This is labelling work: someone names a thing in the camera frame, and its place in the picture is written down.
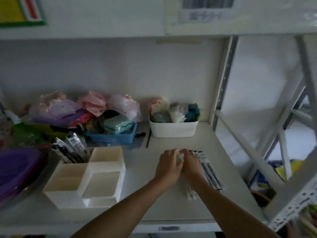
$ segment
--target barcode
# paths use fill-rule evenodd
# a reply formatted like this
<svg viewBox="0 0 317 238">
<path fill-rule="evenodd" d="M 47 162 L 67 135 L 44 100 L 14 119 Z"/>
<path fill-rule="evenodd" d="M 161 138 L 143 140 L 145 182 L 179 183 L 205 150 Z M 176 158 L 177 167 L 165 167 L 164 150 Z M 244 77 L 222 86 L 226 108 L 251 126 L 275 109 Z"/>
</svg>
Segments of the barcode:
<svg viewBox="0 0 317 238">
<path fill-rule="evenodd" d="M 183 9 L 231 8 L 234 0 L 183 0 Z"/>
</svg>

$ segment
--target pink plastic bag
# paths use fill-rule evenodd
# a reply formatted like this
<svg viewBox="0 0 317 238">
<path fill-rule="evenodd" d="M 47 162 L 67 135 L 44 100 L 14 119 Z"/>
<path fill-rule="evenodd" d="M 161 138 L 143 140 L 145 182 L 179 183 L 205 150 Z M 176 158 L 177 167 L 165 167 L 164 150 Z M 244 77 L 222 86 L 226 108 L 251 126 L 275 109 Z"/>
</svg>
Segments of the pink plastic bag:
<svg viewBox="0 0 317 238">
<path fill-rule="evenodd" d="M 75 114 L 80 105 L 66 98 L 66 94 L 53 92 L 41 95 L 39 103 L 30 108 L 32 118 L 60 119 Z"/>
<path fill-rule="evenodd" d="M 129 120 L 134 122 L 142 121 L 139 103 L 131 99 L 128 95 L 125 97 L 119 95 L 111 96 L 107 104 L 110 109 L 125 115 Z"/>
<path fill-rule="evenodd" d="M 77 103 L 96 117 L 102 115 L 107 109 L 105 97 L 91 90 L 86 95 L 79 97 Z"/>
</svg>

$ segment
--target white shelf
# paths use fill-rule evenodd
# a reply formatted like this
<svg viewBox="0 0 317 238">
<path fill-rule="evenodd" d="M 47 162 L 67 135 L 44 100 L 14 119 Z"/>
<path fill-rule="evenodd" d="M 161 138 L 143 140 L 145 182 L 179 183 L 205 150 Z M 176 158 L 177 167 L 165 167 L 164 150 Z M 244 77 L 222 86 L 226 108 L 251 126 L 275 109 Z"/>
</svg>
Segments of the white shelf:
<svg viewBox="0 0 317 238">
<path fill-rule="evenodd" d="M 46 26 L 1 29 L 0 40 L 313 33 L 317 22 L 317 0 L 235 0 L 230 17 L 198 25 L 178 22 L 177 0 L 40 1 Z"/>
<path fill-rule="evenodd" d="M 149 134 L 149 125 L 138 124 L 137 133 Z M 159 155 L 166 149 L 188 148 L 204 151 L 212 166 L 223 181 L 226 189 L 222 193 L 244 208 L 257 219 L 265 222 L 239 172 L 227 156 L 210 124 L 198 124 L 196 134 L 189 138 L 150 138 L 147 136 L 142 148 L 129 150 L 124 147 L 126 166 L 121 200 L 145 185 L 154 177 Z M 56 164 L 50 165 L 53 171 Z M 72 234 L 104 208 L 58 210 L 42 193 L 43 182 L 33 194 L 19 204 L 0 211 L 0 234 Z M 177 225 L 182 231 L 220 231 L 214 218 L 200 199 L 189 201 L 186 184 L 179 180 L 177 185 L 165 192 L 145 214 L 135 232 L 155 232 L 159 226 Z"/>
</svg>

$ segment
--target left hand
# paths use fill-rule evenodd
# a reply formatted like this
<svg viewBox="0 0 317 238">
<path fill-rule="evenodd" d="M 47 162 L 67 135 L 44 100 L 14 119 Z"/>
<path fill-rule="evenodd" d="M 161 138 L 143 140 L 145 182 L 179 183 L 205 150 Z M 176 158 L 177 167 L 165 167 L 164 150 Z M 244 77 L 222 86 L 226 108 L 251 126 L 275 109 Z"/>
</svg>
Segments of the left hand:
<svg viewBox="0 0 317 238">
<path fill-rule="evenodd" d="M 183 162 L 176 160 L 179 151 L 180 149 L 165 150 L 159 158 L 154 179 L 162 181 L 166 189 L 176 183 L 182 170 Z"/>
</svg>

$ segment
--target blue plastic tray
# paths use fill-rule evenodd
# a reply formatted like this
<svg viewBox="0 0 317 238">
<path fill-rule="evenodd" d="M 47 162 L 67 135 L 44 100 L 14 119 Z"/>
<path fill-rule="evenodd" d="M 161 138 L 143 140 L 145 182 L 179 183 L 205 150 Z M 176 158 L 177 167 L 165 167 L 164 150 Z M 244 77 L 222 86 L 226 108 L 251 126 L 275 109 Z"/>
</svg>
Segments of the blue plastic tray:
<svg viewBox="0 0 317 238">
<path fill-rule="evenodd" d="M 132 131 L 129 131 L 129 132 L 125 131 L 123 134 L 118 134 L 118 135 L 94 134 L 93 132 L 88 130 L 86 132 L 86 136 L 90 137 L 94 143 L 108 143 L 112 145 L 132 144 L 136 129 L 137 129 L 137 123 L 134 123 Z"/>
</svg>

